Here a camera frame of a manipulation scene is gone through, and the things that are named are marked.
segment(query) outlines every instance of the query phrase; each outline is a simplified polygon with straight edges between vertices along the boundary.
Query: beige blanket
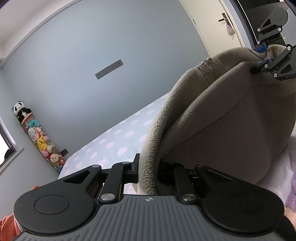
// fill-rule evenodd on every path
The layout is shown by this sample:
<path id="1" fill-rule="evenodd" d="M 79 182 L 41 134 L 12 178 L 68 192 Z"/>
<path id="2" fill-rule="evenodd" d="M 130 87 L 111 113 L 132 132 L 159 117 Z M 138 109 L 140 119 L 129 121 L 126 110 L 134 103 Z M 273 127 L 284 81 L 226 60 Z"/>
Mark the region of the beige blanket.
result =
<path id="1" fill-rule="evenodd" d="M 266 53 L 235 48 L 188 70 L 175 84 L 140 155 L 140 194 L 170 194 L 157 181 L 161 158 L 186 168 L 205 164 L 251 182 L 260 181 L 280 154 L 295 124 L 295 79 L 278 81 L 269 72 L 250 74 Z"/>

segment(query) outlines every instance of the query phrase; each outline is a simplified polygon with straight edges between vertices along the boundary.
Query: mattress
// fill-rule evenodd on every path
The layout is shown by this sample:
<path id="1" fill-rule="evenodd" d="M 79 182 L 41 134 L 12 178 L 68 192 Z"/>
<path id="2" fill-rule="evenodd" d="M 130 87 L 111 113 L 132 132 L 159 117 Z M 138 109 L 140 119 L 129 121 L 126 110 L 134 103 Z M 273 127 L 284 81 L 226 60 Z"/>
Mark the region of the mattress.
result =
<path id="1" fill-rule="evenodd" d="M 132 162 L 135 155 L 141 152 L 150 126 L 167 97 L 168 93 L 82 147 L 67 159 L 59 178 L 94 164 L 108 169 L 118 162 Z M 131 185 L 125 186 L 125 193 L 133 192 Z"/>

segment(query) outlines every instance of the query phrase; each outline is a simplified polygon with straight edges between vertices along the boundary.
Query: orange clothing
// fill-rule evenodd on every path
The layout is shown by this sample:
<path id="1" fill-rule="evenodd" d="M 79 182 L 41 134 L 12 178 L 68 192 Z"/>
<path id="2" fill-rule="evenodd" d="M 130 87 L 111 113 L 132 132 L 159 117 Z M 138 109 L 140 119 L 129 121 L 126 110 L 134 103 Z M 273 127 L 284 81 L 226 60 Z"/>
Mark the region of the orange clothing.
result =
<path id="1" fill-rule="evenodd" d="M 0 241 L 12 241 L 20 235 L 21 232 L 13 214 L 0 220 Z"/>

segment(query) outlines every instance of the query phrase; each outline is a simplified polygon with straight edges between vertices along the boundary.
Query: door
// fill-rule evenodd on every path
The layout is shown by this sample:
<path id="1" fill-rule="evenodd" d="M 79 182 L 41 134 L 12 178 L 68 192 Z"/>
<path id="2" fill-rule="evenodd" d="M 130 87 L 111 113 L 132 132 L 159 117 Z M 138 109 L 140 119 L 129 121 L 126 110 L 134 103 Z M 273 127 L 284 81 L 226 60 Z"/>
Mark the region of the door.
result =
<path id="1" fill-rule="evenodd" d="M 239 40 L 235 28 L 229 17 L 229 12 L 222 6 L 219 0 L 180 0 L 209 53 L 214 56 L 230 48 L 243 47 L 244 44 Z M 235 33 L 228 35 L 226 21 L 222 13 L 233 27 Z"/>

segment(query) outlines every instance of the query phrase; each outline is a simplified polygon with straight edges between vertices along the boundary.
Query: purple fluffy fabric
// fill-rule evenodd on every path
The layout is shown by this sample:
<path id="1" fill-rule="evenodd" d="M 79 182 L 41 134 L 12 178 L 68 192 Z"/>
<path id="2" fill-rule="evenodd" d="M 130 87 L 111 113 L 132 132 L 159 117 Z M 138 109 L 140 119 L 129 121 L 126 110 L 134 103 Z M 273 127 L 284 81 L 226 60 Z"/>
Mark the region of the purple fluffy fabric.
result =
<path id="1" fill-rule="evenodd" d="M 287 197 L 286 207 L 289 207 L 293 212 L 296 212 L 296 172 L 294 172 L 292 177 L 291 192 Z"/>

